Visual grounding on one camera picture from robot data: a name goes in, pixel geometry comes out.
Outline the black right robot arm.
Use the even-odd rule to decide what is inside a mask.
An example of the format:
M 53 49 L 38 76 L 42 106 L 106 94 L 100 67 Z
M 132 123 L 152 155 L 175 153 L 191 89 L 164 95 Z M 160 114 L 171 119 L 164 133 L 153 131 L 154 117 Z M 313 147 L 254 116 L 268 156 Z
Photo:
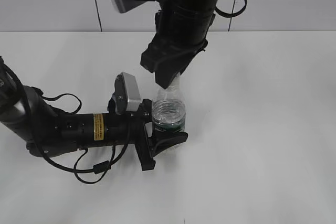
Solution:
M 140 64 L 167 89 L 208 42 L 218 0 L 162 0 L 155 16 L 156 34 L 141 55 Z

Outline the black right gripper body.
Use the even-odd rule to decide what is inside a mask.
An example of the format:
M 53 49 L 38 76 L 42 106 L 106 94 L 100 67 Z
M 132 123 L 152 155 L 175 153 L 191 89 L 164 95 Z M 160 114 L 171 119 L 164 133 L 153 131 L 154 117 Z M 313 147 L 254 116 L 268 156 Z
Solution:
M 197 3 L 182 6 L 164 3 L 155 14 L 156 33 L 147 49 L 142 53 L 140 65 L 155 73 L 158 64 L 169 56 L 184 51 L 199 49 L 204 41 L 215 14 L 215 5 Z

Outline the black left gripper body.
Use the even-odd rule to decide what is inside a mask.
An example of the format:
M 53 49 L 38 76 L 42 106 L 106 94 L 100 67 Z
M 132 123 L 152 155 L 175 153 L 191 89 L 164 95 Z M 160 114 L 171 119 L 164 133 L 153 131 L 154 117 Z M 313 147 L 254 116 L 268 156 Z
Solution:
M 142 117 L 142 102 L 136 112 L 126 112 L 117 114 L 115 111 L 116 103 L 111 98 L 108 103 L 108 111 L 106 114 L 106 137 L 108 143 L 122 145 L 120 154 L 113 159 L 112 165 L 118 162 L 127 147 L 131 144 L 135 146 L 141 168 L 143 171 L 153 170 L 155 161 L 152 157 L 149 147 L 149 136 L 146 124 Z

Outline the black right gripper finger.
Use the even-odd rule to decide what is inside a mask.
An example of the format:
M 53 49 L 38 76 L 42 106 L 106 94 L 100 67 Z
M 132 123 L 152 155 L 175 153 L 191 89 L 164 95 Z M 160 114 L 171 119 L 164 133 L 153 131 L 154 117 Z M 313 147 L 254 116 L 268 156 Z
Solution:
M 169 56 L 158 64 L 155 70 L 155 82 L 163 89 L 167 89 L 175 77 L 186 70 L 196 55 L 205 50 L 208 41 L 204 41 L 199 49 L 190 52 L 178 53 L 175 56 Z

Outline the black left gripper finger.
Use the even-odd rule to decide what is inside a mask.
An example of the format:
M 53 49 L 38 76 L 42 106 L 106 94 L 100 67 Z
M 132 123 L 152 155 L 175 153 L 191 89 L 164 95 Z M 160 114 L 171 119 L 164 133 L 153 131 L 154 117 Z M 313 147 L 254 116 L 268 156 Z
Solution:
M 142 101 L 142 117 L 145 122 L 152 121 L 152 101 L 150 99 L 143 99 Z
M 157 132 L 149 138 L 149 147 L 152 157 L 157 156 L 167 149 L 186 142 L 188 134 L 186 132 Z

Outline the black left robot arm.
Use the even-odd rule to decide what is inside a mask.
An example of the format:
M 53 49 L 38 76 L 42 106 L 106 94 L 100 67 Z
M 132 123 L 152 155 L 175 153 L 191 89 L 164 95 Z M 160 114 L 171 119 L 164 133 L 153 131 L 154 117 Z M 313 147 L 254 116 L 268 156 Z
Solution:
M 142 169 L 152 170 L 157 154 L 188 137 L 185 132 L 148 135 L 152 102 L 140 98 L 136 78 L 126 72 L 115 79 L 106 113 L 66 112 L 53 107 L 52 101 L 40 89 L 23 85 L 1 63 L 1 123 L 25 141 L 31 155 L 48 163 L 78 150 L 133 144 Z

